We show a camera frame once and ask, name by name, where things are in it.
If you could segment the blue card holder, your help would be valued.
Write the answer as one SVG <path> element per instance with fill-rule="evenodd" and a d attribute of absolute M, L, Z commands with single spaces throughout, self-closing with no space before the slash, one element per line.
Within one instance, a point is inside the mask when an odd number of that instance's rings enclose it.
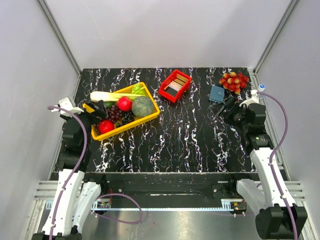
<path fill-rule="evenodd" d="M 225 89 L 223 87 L 219 87 L 213 85 L 209 94 L 209 101 L 215 103 L 222 103 L 225 97 Z"/>

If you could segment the red plastic bin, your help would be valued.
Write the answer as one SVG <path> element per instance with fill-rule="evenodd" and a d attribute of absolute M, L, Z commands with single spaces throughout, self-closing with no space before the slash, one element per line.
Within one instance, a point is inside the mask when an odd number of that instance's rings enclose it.
<path fill-rule="evenodd" d="M 158 93 L 170 101 L 176 103 L 191 86 L 192 77 L 175 69 L 160 85 Z"/>

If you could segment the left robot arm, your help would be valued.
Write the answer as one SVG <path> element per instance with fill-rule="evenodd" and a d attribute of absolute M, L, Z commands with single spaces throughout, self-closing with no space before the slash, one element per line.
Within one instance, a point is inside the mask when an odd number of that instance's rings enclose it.
<path fill-rule="evenodd" d="M 91 126 L 99 119 L 77 107 L 68 97 L 49 106 L 65 120 L 62 126 L 61 170 L 49 216 L 33 240 L 80 240 L 87 216 L 97 198 L 107 195 L 109 186 L 102 175 L 86 172 L 91 157 Z"/>

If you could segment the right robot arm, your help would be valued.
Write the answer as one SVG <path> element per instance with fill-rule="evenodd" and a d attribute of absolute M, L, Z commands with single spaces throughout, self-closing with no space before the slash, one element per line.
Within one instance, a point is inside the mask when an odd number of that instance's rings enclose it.
<path fill-rule="evenodd" d="M 240 102 L 230 96 L 217 116 L 237 127 L 242 133 L 246 153 L 255 166 L 260 185 L 251 179 L 235 180 L 227 192 L 233 198 L 243 197 L 255 215 L 255 226 L 263 240 L 297 240 L 304 228 L 308 213 L 298 206 L 290 194 L 279 170 L 274 147 L 267 134 L 266 107 L 258 98 Z"/>

